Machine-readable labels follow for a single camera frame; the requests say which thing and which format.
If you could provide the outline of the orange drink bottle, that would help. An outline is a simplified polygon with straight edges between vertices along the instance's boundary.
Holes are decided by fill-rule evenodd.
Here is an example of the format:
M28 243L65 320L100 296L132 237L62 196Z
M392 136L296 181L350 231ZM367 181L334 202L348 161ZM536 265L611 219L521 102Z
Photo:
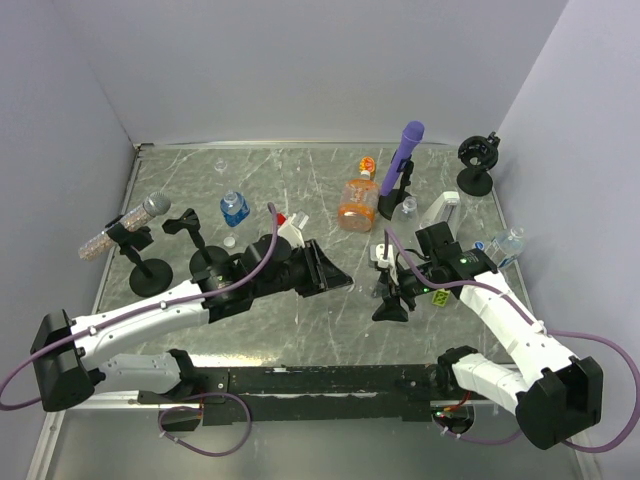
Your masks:
M369 232L374 224L380 187L372 179L369 170L361 170L359 176L348 181L342 192L337 221L350 232Z

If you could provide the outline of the blue label water bottle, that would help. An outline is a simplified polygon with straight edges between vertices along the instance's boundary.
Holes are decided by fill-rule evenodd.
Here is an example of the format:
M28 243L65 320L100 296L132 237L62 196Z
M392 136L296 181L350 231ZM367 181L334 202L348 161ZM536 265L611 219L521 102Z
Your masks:
M231 227L237 227L250 214L250 207L246 198L234 190L227 191L220 200L220 210L225 223Z

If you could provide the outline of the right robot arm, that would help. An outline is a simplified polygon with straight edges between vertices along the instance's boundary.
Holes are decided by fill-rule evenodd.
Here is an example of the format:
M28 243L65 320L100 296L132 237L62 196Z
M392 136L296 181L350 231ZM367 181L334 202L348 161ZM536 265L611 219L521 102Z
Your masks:
M496 364L463 346L438 359L441 394L458 398L477 393L513 414L525 437L546 450L601 420L603 371L591 357L578 358L533 317L509 288L504 275L481 250L461 249L449 226L440 222L419 230L426 262L397 265L405 257L391 230L370 249L370 260L385 287L375 321L405 322L416 297L450 291L492 332L516 367Z

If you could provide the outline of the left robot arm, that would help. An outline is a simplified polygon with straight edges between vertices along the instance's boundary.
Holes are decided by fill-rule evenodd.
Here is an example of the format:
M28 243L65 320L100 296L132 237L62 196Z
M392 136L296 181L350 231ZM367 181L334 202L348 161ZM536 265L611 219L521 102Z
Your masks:
M155 336L204 326L248 311L254 300L295 291L310 297L352 285L314 240L292 247L263 236L242 254L226 256L176 287L102 314L47 314L31 347L40 403L47 412L75 407L102 392L142 390L176 402L196 393L187 353L129 355Z

